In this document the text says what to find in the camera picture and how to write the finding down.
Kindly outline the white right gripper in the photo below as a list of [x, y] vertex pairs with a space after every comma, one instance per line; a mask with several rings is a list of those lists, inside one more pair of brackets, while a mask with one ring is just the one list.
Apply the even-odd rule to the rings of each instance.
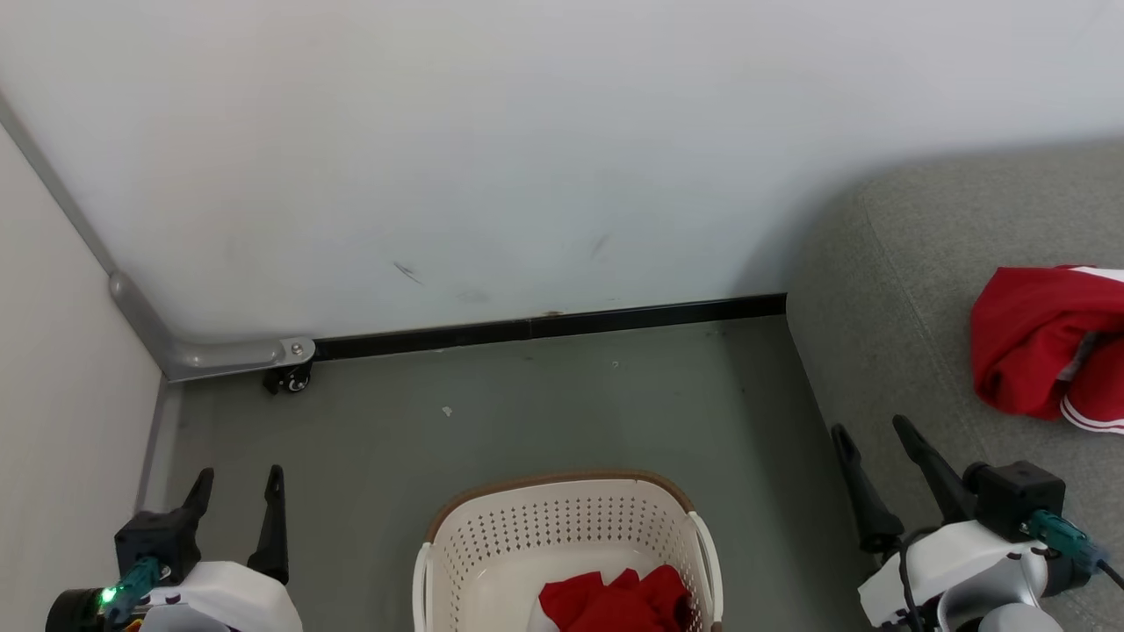
[[928, 535], [910, 535], [883, 504], [862, 468], [847, 428], [831, 427], [832, 446], [847, 486], [859, 549], [895, 556], [860, 585], [861, 607], [871, 628], [1050, 628], [1042, 606], [1048, 583], [1043, 544], [1010, 543], [975, 520], [976, 496], [918, 428], [894, 416], [904, 452], [917, 464], [939, 504], [942, 524]]

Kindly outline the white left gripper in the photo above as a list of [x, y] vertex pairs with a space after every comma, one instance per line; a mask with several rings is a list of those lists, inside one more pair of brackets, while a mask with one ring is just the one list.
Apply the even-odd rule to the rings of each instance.
[[[180, 506], [190, 527], [199, 527], [212, 491], [214, 468], [203, 468]], [[200, 563], [180, 585], [149, 592], [140, 631], [302, 631], [285, 592], [290, 572], [281, 464], [270, 467], [263, 498], [265, 514], [248, 567]]]

